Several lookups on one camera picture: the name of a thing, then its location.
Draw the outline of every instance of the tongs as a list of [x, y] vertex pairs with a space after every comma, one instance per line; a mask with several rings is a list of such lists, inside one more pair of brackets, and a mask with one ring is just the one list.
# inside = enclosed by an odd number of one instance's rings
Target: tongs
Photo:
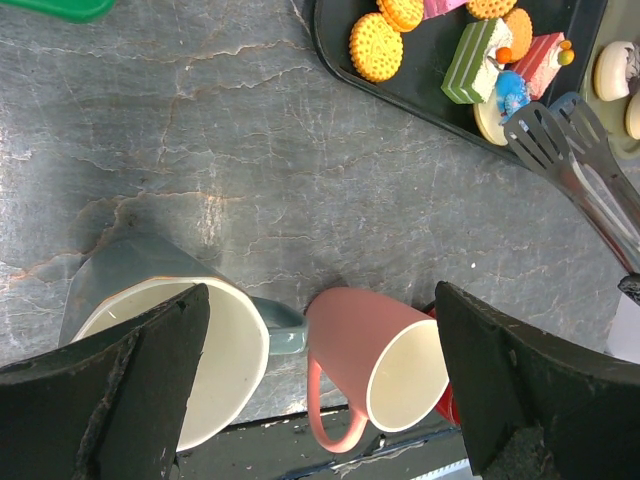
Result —
[[640, 286], [640, 196], [613, 157], [593, 110], [575, 93], [550, 109], [532, 102], [505, 124], [505, 136], [523, 163], [568, 197], [609, 246], [630, 274], [620, 288], [628, 294], [623, 284]]

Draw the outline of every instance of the blue decoration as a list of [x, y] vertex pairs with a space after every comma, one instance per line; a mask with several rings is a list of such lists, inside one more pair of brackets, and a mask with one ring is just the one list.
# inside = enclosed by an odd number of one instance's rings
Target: blue decoration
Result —
[[511, 115], [530, 101], [531, 97], [524, 78], [511, 70], [500, 72], [496, 82], [496, 103], [502, 115], [500, 125], [504, 125]]

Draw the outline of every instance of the pink mug handle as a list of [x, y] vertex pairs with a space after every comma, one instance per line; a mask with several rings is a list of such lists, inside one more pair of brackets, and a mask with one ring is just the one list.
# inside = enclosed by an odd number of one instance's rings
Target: pink mug handle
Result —
[[344, 453], [355, 447], [362, 438], [364, 427], [367, 425], [367, 417], [363, 413], [350, 408], [351, 425], [349, 430], [340, 440], [331, 440], [322, 425], [320, 417], [320, 374], [322, 367], [309, 351], [309, 374], [307, 376], [307, 408], [309, 410], [309, 423], [311, 431], [318, 443], [332, 453]]

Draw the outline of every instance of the pink mug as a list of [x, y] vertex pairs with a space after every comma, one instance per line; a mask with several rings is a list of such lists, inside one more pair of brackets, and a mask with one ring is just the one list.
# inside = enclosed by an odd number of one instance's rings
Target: pink mug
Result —
[[[367, 421], [399, 432], [436, 405], [449, 377], [434, 319], [368, 290], [332, 288], [309, 306], [309, 423], [318, 443], [333, 453], [356, 446]], [[351, 425], [331, 440], [320, 418], [322, 371], [344, 393]]]

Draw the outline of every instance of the toy cake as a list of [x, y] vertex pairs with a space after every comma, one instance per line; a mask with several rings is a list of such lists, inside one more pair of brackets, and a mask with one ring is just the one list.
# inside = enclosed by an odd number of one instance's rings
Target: toy cake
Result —
[[501, 71], [489, 57], [500, 47], [510, 47], [512, 42], [513, 34], [501, 18], [467, 25], [442, 91], [458, 104], [486, 102]]
[[562, 64], [558, 56], [563, 48], [564, 33], [552, 33], [534, 37], [531, 47], [522, 60], [511, 65], [510, 70], [518, 73], [529, 87], [532, 100], [538, 100], [553, 81]]
[[424, 20], [449, 13], [468, 0], [424, 0]]

